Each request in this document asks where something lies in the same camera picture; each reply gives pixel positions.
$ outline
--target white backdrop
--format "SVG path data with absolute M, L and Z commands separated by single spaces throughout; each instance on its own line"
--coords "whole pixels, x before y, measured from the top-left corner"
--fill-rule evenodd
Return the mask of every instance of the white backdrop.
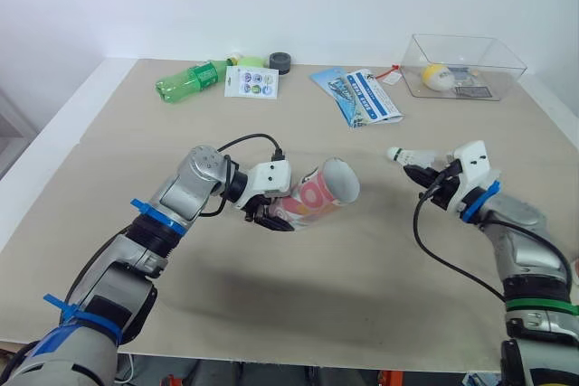
M 0 89 L 42 127 L 105 56 L 387 65 L 412 33 L 495 36 L 579 114 L 579 0 L 0 0 Z

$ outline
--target pink cup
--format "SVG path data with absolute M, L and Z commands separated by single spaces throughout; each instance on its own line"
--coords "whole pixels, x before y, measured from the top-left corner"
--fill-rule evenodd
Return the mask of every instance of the pink cup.
M 289 196 L 279 198 L 270 206 L 270 214 L 281 217 L 296 230 L 310 225 L 320 217 L 356 200 L 360 183 L 352 168 L 343 160 L 332 157 L 304 176 L 291 188 Z

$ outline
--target orange object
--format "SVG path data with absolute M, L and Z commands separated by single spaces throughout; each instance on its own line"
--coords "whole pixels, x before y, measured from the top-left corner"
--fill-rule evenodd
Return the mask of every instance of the orange object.
M 392 71 L 396 71 L 400 69 L 400 65 L 393 65 L 392 68 L 390 70 L 388 70 L 387 72 L 383 72 L 382 74 L 380 74 L 379 76 L 376 76 L 375 79 L 381 79 L 385 76 L 387 76 L 388 74 L 390 74 Z
M 183 379 L 176 379 L 173 374 L 169 374 L 161 381 L 161 386 L 183 386 Z
M 404 371 L 380 371 L 378 386 L 403 386 Z

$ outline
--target clear plastic box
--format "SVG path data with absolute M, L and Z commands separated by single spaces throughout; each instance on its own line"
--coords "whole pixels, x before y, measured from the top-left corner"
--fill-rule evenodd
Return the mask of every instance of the clear plastic box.
M 432 65 L 436 67 L 430 71 L 450 76 L 443 80 L 445 86 L 429 81 L 442 90 L 431 89 L 422 80 Z M 413 35 L 400 65 L 415 97 L 435 99 L 500 100 L 526 69 L 516 54 L 495 38 L 428 34 Z M 425 77 L 433 80 L 432 75 Z

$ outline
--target yellow ball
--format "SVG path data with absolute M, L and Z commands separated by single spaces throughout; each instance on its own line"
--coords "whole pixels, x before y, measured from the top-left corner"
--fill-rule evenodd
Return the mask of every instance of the yellow ball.
M 432 90 L 445 91 L 454 87 L 454 76 L 440 63 L 432 63 L 422 72 L 422 81 Z

